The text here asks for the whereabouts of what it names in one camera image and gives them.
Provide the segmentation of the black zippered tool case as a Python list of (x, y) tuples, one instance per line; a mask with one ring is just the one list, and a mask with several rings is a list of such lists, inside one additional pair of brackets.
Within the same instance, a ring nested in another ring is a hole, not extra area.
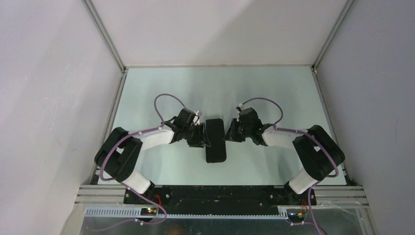
[(206, 120), (206, 132), (210, 147), (205, 148), (206, 162), (222, 163), (227, 159), (226, 143), (224, 141), (224, 122), (221, 118)]

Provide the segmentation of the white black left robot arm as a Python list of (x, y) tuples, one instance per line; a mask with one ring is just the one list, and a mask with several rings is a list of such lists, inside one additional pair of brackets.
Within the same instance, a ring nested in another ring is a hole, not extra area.
[(183, 108), (177, 116), (160, 126), (130, 133), (115, 128), (104, 141), (94, 162), (100, 168), (101, 181), (120, 183), (136, 193), (143, 204), (154, 200), (154, 183), (135, 169), (141, 151), (185, 140), (189, 147), (204, 148), (207, 163), (226, 160), (224, 122), (220, 118), (199, 120), (200, 115)]

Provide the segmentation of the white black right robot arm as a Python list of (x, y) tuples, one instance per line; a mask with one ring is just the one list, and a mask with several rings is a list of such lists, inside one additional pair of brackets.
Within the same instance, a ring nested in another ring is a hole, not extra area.
[(292, 205), (304, 199), (304, 192), (325, 178), (337, 177), (338, 166), (345, 155), (330, 135), (319, 125), (299, 130), (262, 123), (253, 108), (239, 109), (238, 118), (231, 121), (225, 141), (244, 142), (251, 139), (256, 145), (293, 149), (302, 164), (300, 172), (285, 185), (285, 200)]

